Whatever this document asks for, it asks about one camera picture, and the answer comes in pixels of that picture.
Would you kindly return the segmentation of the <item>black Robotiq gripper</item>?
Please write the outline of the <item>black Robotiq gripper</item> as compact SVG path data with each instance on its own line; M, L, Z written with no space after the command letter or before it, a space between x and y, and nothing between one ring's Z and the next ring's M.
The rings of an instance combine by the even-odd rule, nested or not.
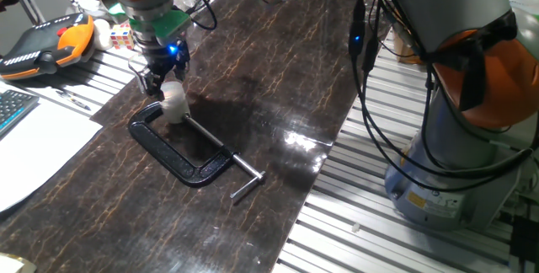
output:
M163 97L161 87L165 75L171 71L180 82L185 80L190 61L185 38L179 37L166 45L159 45L156 41L141 43L141 52L148 65L140 73L141 91L148 97Z

